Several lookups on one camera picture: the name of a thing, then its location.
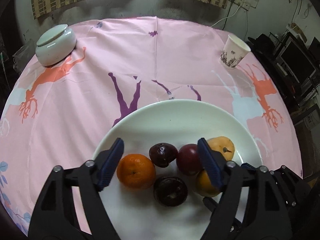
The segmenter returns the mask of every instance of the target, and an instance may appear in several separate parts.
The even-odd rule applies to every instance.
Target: wall socket
[[[235,0],[234,2],[236,5],[239,5],[241,6],[243,9],[245,10],[249,10],[250,6],[251,6],[251,3],[247,0]]]

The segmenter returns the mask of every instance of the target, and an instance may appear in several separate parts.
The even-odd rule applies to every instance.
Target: monitor
[[[288,44],[280,57],[301,85],[316,71],[308,57],[293,41]]]
[[[320,42],[316,38],[313,39],[309,51],[316,60],[320,61]]]

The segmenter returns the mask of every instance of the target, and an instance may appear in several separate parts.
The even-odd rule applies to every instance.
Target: orange
[[[156,169],[150,159],[142,154],[129,154],[118,164],[119,181],[131,189],[147,189],[156,180]]]
[[[215,197],[220,191],[211,185],[209,176],[205,170],[198,173],[196,177],[196,190],[204,197]]]
[[[208,141],[209,147],[217,152],[220,152],[226,161],[231,161],[235,154],[235,145],[225,136],[219,136]]]

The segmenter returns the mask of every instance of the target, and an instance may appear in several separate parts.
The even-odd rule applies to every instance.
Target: dark plum
[[[153,196],[162,205],[176,207],[188,196],[187,185],[178,177],[159,177],[153,185]]]
[[[160,168],[168,167],[169,163],[175,160],[177,153],[176,147],[169,143],[158,143],[149,150],[151,161]]]

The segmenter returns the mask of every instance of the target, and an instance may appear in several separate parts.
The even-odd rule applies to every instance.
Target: paper cup
[[[250,47],[243,40],[230,34],[220,56],[220,61],[227,69],[234,69],[250,51]]]

